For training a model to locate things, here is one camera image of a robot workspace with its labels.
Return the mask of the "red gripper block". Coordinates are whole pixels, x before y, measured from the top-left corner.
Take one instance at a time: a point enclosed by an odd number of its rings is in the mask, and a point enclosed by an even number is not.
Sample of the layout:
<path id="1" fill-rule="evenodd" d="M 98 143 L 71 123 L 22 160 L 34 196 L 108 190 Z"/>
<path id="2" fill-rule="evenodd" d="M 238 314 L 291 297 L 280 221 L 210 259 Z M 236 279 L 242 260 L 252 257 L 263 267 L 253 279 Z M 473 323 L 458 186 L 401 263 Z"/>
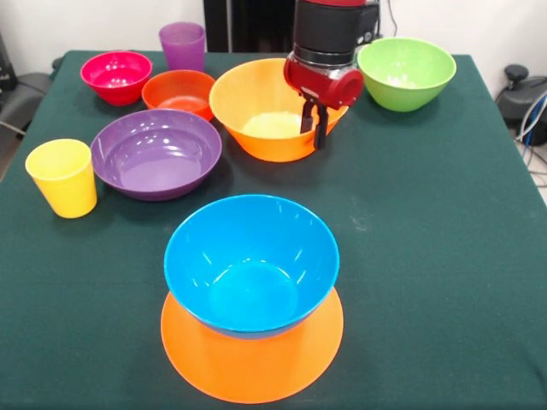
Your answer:
<path id="1" fill-rule="evenodd" d="M 284 65 L 287 84 L 305 98 L 301 115 L 300 132 L 314 128 L 312 111 L 317 104 L 318 123 L 315 127 L 314 147 L 323 149 L 328 126 L 327 108 L 340 109 L 351 106 L 364 89 L 364 77 L 355 64 L 339 67 L 310 65 L 290 53 Z"/>

